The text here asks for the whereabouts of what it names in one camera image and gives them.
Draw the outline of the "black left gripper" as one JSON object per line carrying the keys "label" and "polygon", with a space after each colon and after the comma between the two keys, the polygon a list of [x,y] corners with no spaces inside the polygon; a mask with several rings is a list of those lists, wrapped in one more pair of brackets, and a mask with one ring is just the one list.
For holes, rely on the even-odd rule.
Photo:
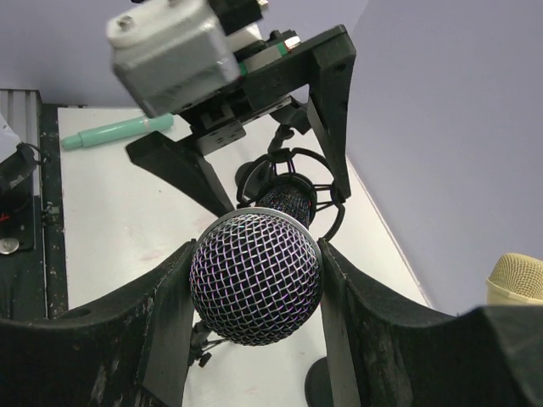
{"label": "black left gripper", "polygon": [[[353,42],[344,25],[302,42],[287,55],[247,74],[235,87],[254,110],[309,87],[308,120],[342,200],[351,196],[346,162],[348,96]],[[154,131],[126,146],[129,160],[213,215],[234,210],[212,165],[196,149]]]}

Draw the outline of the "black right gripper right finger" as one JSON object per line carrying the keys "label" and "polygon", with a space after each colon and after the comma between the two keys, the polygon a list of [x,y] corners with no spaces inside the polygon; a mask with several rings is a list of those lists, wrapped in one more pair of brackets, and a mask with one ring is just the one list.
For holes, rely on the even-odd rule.
{"label": "black right gripper right finger", "polygon": [[334,405],[541,405],[541,307],[447,315],[358,270],[331,243],[319,245]]}

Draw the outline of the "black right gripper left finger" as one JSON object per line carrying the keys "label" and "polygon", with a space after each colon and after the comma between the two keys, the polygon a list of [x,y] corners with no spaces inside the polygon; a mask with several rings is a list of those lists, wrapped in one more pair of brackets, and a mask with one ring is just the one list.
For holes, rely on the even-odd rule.
{"label": "black right gripper left finger", "polygon": [[195,242],[53,320],[1,321],[3,406],[180,406]]}

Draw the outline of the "black tripod mic stand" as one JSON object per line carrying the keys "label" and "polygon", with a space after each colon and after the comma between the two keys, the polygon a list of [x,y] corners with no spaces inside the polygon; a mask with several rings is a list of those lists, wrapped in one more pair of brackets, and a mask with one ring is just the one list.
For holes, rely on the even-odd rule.
{"label": "black tripod mic stand", "polygon": [[284,148],[293,131],[280,126],[266,154],[236,174],[236,210],[207,228],[193,252],[189,283],[200,320],[191,332],[188,362],[205,366],[210,349],[277,343],[301,328],[322,297],[322,255],[309,227],[316,213],[338,213],[325,233],[344,219],[345,199],[333,182],[315,184],[294,158],[326,159],[305,148]]}

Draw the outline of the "black round-base clip stand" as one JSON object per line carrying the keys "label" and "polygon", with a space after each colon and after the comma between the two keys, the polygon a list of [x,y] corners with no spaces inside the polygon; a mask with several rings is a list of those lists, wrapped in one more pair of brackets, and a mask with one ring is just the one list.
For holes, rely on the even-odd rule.
{"label": "black round-base clip stand", "polygon": [[333,407],[326,357],[313,363],[305,376],[305,400],[309,407]]}

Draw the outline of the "mint green microphone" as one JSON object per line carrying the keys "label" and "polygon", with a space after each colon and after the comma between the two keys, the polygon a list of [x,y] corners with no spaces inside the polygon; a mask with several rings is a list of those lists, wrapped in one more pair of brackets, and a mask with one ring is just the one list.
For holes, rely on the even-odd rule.
{"label": "mint green microphone", "polygon": [[91,148],[130,137],[141,136],[145,133],[166,131],[173,125],[174,118],[172,114],[165,114],[151,119],[146,116],[140,116],[135,119],[79,131],[72,136],[62,139],[60,145],[65,150]]}

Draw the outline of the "black microphone with silver grille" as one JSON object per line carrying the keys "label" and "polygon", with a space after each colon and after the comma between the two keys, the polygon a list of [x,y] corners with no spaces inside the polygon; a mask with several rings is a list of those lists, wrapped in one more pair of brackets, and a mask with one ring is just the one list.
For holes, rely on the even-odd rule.
{"label": "black microphone with silver grille", "polygon": [[322,297],[322,255],[309,232],[315,200],[308,186],[279,182],[203,233],[189,284],[211,331],[236,344],[266,346],[311,318]]}

